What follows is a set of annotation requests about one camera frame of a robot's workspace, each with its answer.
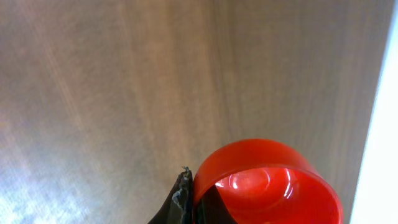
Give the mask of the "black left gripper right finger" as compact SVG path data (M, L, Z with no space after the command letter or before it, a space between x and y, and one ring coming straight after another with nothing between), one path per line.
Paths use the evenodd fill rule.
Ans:
M210 187L195 208L197 224L237 224L231 216L216 186Z

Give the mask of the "orange measuring scoop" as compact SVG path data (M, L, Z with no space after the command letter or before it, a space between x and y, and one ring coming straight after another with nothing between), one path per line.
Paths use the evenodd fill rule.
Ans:
M232 142L210 154L193 180L193 207L216 186L237 223L342 224L342 203L295 149L269 139Z

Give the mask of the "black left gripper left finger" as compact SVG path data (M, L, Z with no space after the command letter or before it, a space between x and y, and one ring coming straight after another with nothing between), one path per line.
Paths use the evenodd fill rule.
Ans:
M193 176L188 167L182 167L177 180L160 210L149 224L192 224L193 223Z

